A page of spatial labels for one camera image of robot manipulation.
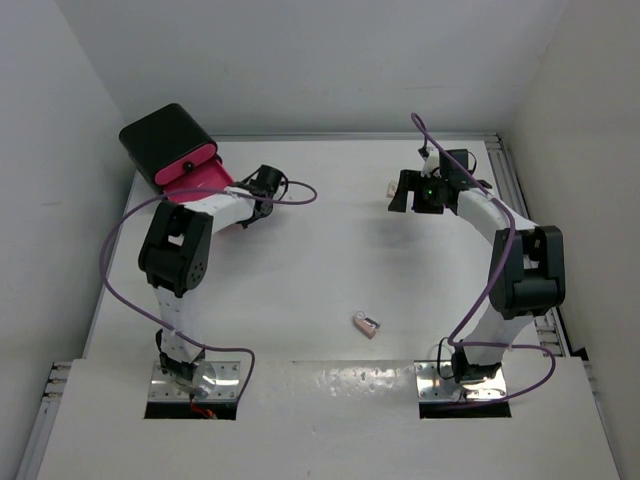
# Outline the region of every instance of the white platform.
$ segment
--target white platform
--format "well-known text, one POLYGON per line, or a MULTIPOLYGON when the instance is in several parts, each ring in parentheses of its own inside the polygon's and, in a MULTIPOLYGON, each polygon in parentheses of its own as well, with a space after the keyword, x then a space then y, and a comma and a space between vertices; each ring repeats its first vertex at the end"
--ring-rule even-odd
MULTIPOLYGON (((476 175, 494 182, 483 142, 444 144, 473 151, 476 175)), ((418 146, 222 143, 235 177, 265 163, 320 192, 313 205, 277 208, 212 242, 195 300, 204 339, 258 355, 238 420, 143 420, 157 328, 107 294, 87 360, 74 363, 39 478, 617 478, 575 359, 561 360, 552 383, 514 402, 511 419, 419 420, 411 361, 433 358, 433 346, 473 303, 491 249, 451 214, 387 211, 387 184, 403 168, 420 168, 418 146), (373 340, 351 325, 356 310, 382 323, 373 340), (363 381, 367 366, 374 373, 365 378, 375 368, 387 374, 363 381)), ((136 178, 130 205, 149 195, 136 178)), ((137 269, 152 214, 123 229, 110 278, 157 311, 137 269)), ((533 326, 518 341, 537 342, 533 326)), ((246 369, 247 358, 236 358, 246 369)), ((510 390, 542 377, 547 362, 509 354, 510 390)))

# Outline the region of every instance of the small block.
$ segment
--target small block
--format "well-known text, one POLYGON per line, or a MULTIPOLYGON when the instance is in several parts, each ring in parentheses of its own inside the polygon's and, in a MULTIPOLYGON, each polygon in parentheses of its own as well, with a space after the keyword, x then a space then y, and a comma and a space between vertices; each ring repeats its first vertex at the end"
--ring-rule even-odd
POLYGON ((358 330, 360 330, 369 340, 376 336, 380 324, 371 320, 370 318, 362 318, 361 315, 355 315, 353 317, 353 324, 358 330))

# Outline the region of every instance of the purple cable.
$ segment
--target purple cable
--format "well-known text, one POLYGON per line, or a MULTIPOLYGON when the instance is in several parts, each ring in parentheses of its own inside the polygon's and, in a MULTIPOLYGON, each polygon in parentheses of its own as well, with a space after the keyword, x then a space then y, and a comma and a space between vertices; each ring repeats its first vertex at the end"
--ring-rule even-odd
POLYGON ((212 347, 210 345, 206 345, 204 343, 197 342, 196 340, 188 337, 184 333, 176 331, 175 327, 173 327, 173 325, 165 322, 164 320, 156 317, 152 313, 147 312, 143 308, 140 308, 139 306, 137 306, 134 303, 132 303, 129 300, 127 300, 125 297, 120 295, 113 288, 113 285, 111 285, 111 283, 109 282, 109 278, 107 276, 107 268, 108 268, 107 267, 107 258, 106 258, 107 257, 107 250, 109 249, 109 245, 111 244, 111 242, 115 239, 116 235, 120 231, 120 227, 122 227, 122 224, 125 221, 127 221, 127 219, 129 217, 131 217, 134 213, 140 211, 141 209, 143 209, 147 205, 150 205, 150 204, 152 204, 153 202, 155 202, 157 200, 162 200, 162 199, 165 199, 165 198, 167 198, 169 196, 173 196, 173 195, 180 195, 180 194, 183 194, 183 193, 224 194, 224 195, 231 195, 231 196, 236 196, 236 197, 248 198, 250 200, 256 200, 256 201, 260 201, 260 202, 264 202, 264 203, 271 203, 271 204, 274 204, 274 205, 307 205, 307 204, 309 204, 311 202, 314 202, 316 200, 316 198, 318 198, 318 192, 311 185, 308 185, 308 184, 303 183, 303 182, 298 182, 298 181, 290 181, 289 185, 299 185, 301 187, 305 187, 305 188, 307 188, 308 190, 310 190, 313 193, 313 196, 310 199, 298 200, 298 201, 274 200, 272 198, 256 197, 255 195, 249 195, 249 194, 240 193, 240 192, 226 192, 224 190, 219 190, 219 189, 214 189, 214 188, 186 188, 184 190, 176 190, 175 192, 163 193, 163 194, 160 194, 160 195, 156 195, 155 197, 150 198, 149 200, 145 200, 141 204, 133 207, 131 210, 129 210, 127 213, 125 213, 122 216, 122 218, 118 221, 118 223, 116 223, 114 225, 114 227, 111 229, 111 231, 109 231, 109 233, 107 234, 107 237, 104 240, 104 243, 102 244, 102 248, 100 249, 100 256, 99 256, 99 261, 98 261, 99 262, 99 267, 100 267, 100 277, 102 278, 102 283, 104 284, 106 289, 109 290, 111 295, 113 295, 117 300, 119 300, 120 302, 125 304, 127 307, 132 309, 134 312, 139 313, 143 317, 147 317, 149 320, 153 320, 158 325, 160 325, 162 328, 166 328, 169 331, 175 332, 175 335, 177 337, 183 339, 186 342, 189 342, 191 345, 194 345, 195 347, 201 348, 203 350, 208 350, 210 352, 247 353, 247 354, 249 354, 251 356, 251 364, 249 365, 249 371, 247 372, 247 378, 245 379, 244 384, 242 385, 242 388, 240 389, 240 393, 238 394, 238 397, 237 397, 237 400, 236 400, 237 402, 240 402, 240 398, 242 398, 242 395, 244 394, 244 391, 246 390, 247 385, 249 385, 249 380, 251 379, 251 375, 253 374, 253 368, 254 368, 255 363, 256 363, 256 354, 253 352, 253 350, 251 350, 249 348, 244 348, 244 347, 212 347))
MULTIPOLYGON (((480 305, 482 305, 482 302, 484 302, 485 299, 489 296, 489 294, 491 293, 491 290, 493 289, 493 287, 495 286, 496 282, 498 281, 498 277, 502 273, 502 270, 504 269, 504 265, 507 262, 507 258, 509 256, 509 253, 511 252, 511 247, 513 245, 513 239, 514 239, 514 237, 516 235, 516 219, 513 217, 513 214, 511 213, 511 211, 500 200, 498 200, 497 198, 493 197, 491 195, 491 192, 489 192, 489 190, 487 190, 480 182, 478 182, 478 180, 476 180, 475 177, 471 173, 469 173, 469 171, 466 168, 464 168, 462 165, 460 165, 460 163, 452 155, 450 155, 444 148, 442 148, 442 146, 438 142, 436 142, 436 140, 427 131, 427 127, 425 126, 424 122, 420 118, 420 115, 418 115, 415 112, 412 113, 411 114, 411 120, 413 120, 414 125, 424 135, 425 144, 426 144, 427 141, 431 142, 438 149, 438 152, 440 152, 440 155, 444 156, 447 160, 449 160, 456 167, 458 167, 458 169, 460 169, 460 171, 469 179, 469 181, 475 187, 480 189, 480 191, 482 193, 484 193, 485 195, 491 197, 491 202, 493 202, 500 210, 502 210, 502 212, 505 214, 505 216, 509 220, 509 235, 508 235, 507 241, 505 243, 504 251, 502 252, 502 256, 500 257, 500 260, 498 261, 498 264, 496 265, 496 268, 493 271, 493 274, 491 275, 491 278, 489 278, 489 281, 487 282, 487 286, 484 288, 484 290, 482 290, 482 293, 480 293, 480 296, 475 301, 475 303, 471 306, 471 308, 469 309, 467 314, 464 316, 464 318, 460 321, 458 326, 456 328, 454 328, 453 332, 451 332, 451 334, 447 337, 447 343, 449 345, 451 345, 452 347, 495 347, 495 348, 507 348, 507 347, 509 347, 509 345, 505 345, 504 343, 497 343, 497 342, 463 342, 463 341, 456 342, 454 339, 455 339, 455 337, 458 336, 458 334, 462 331, 462 329, 464 327, 466 327, 467 324, 471 321, 471 318, 473 317, 473 315, 478 311, 478 309, 480 308, 480 305)), ((540 387, 541 385, 546 383, 551 378, 551 376, 553 375, 553 372, 555 372, 556 359, 555 359, 555 356, 553 355, 553 352, 551 352, 551 350, 549 350, 548 348, 542 347, 540 345, 511 345, 511 348, 513 348, 515 350, 518 350, 518 349, 540 350, 540 351, 546 353, 547 355, 549 355, 549 357, 551 358, 551 367, 550 367, 549 372, 547 373, 547 375, 545 375, 545 377, 542 380, 540 380, 539 382, 537 382, 536 384, 531 385, 530 387, 527 387, 527 388, 525 388, 525 389, 523 389, 523 390, 521 390, 519 392, 513 393, 511 395, 507 395, 506 397, 501 398, 501 399, 490 400, 488 402, 465 403, 465 404, 461 404, 461 405, 453 405, 453 406, 448 406, 448 407, 443 407, 443 408, 472 408, 472 407, 480 407, 480 406, 485 406, 485 405, 491 405, 493 403, 506 402, 506 401, 511 400, 513 398, 516 398, 516 397, 519 397, 519 396, 524 395, 526 393, 529 393, 529 392, 535 390, 536 388, 540 387)))

